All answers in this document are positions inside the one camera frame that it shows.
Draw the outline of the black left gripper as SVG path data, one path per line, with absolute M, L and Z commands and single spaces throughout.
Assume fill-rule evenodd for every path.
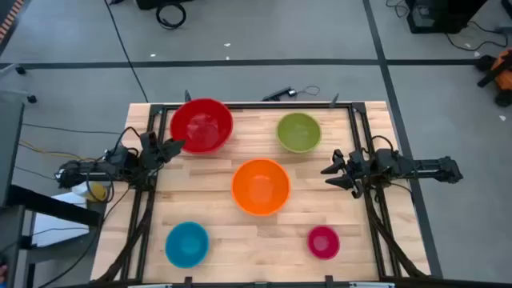
M 145 132 L 140 135 L 142 151 L 139 155 L 140 167 L 146 170 L 158 170 L 163 168 L 165 162 L 170 162 L 172 158 L 180 154 L 184 147 L 185 140 L 167 139 L 159 145 L 158 137 L 155 132 Z

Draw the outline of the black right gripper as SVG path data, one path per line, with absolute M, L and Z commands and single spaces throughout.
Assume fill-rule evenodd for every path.
M 354 198 L 360 198 L 365 192 L 375 188 L 372 183 L 372 164 L 374 155 L 370 154 L 368 159 L 363 156 L 364 150 L 355 150 L 349 153 L 347 162 L 347 174 L 336 178 L 328 178 L 325 183 L 341 187 L 345 190 L 352 189 L 351 194 Z M 321 174 L 337 174 L 340 170 L 345 169 L 345 160 L 340 149 L 333 152 L 332 163 L 321 171 Z

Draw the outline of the green bowl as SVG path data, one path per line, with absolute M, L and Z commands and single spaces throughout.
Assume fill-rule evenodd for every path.
M 289 113 L 276 127 L 276 137 L 281 146 L 293 153 L 304 154 L 314 150 L 322 140 L 318 121 L 306 113 Z

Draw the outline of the small magenta bowl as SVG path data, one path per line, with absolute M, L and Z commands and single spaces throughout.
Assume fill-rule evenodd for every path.
M 309 252 L 318 259 L 330 260 L 340 250 L 338 234 L 330 226 L 315 226 L 307 235 L 306 244 Z

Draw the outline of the orange bowl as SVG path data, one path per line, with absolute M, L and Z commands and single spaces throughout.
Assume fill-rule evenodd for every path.
M 253 216 L 270 216 L 287 203 L 290 177 L 276 161 L 254 158 L 244 162 L 233 174 L 231 195 L 236 205 Z

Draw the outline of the blue bowl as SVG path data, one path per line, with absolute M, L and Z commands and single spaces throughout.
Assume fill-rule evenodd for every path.
M 166 238 L 166 257 L 172 265 L 178 268 L 196 267 L 205 259 L 209 249 L 208 232 L 196 222 L 177 224 Z

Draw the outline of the large red bowl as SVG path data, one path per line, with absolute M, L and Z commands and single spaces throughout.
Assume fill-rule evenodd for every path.
M 173 112 L 170 136 L 184 140 L 189 154 L 212 154 L 229 140 L 234 128 L 233 115 L 222 102 L 199 98 L 186 102 Z

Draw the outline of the yellow round object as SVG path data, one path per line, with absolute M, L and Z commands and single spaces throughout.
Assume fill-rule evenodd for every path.
M 98 182 L 86 182 L 84 197 L 92 202 L 104 202 L 107 199 L 107 188 Z

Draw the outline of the black power adapter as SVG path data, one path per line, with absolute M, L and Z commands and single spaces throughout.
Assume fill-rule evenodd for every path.
M 283 88 L 281 90 L 278 90 L 276 92 L 273 92 L 272 94 L 269 94 L 265 96 L 262 101 L 263 102 L 280 102 L 282 96 L 288 96 L 288 97 L 296 97 L 297 91 L 290 86 Z

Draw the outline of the white sheet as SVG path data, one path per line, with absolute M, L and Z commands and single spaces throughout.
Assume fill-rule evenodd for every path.
M 81 208 L 86 208 L 87 197 L 68 192 L 52 196 L 53 199 L 63 201 Z M 46 214 L 35 214 L 32 244 L 37 247 L 51 246 L 72 238 L 83 236 L 90 232 L 87 225 L 63 220 Z

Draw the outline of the grey cabinet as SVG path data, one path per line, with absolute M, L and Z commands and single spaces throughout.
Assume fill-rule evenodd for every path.
M 6 205 L 22 129 L 24 104 L 0 102 L 0 207 Z

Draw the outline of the black equipment box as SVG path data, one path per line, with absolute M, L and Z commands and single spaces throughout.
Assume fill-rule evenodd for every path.
M 405 0 L 412 34 L 457 34 L 487 0 Z

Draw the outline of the orange and black machine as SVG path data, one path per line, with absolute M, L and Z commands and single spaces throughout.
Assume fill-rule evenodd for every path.
M 484 72 L 484 77 L 477 82 L 477 86 L 483 88 L 494 82 L 498 88 L 498 94 L 494 102 L 500 107 L 512 105 L 512 48 L 493 57 L 488 54 L 476 60 L 474 67 Z

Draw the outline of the black aluminium rig frame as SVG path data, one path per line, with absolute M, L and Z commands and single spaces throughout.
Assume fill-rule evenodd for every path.
M 322 140 L 306 154 L 285 150 L 276 138 L 279 119 L 291 112 L 313 116 L 321 125 Z M 321 174 L 334 150 L 349 153 L 372 142 L 378 148 L 397 141 L 384 102 L 233 103 L 234 130 L 223 148 L 210 155 L 184 153 L 163 167 L 154 193 L 136 194 L 118 184 L 110 216 L 102 230 L 92 278 L 104 274 L 124 246 L 132 217 L 152 206 L 148 234 L 134 248 L 126 276 L 144 282 L 319 282 L 376 280 L 381 275 L 404 275 L 384 243 L 373 244 L 363 198 L 325 183 Z M 234 172 L 246 161 L 268 158 L 288 173 L 291 193 L 279 212 L 253 216 L 232 199 Z M 205 227 L 210 249 L 194 268 L 180 269 L 166 258 L 168 233 L 179 223 Z M 309 252 L 308 232 L 330 226 L 338 234 L 340 250 L 330 260 Z

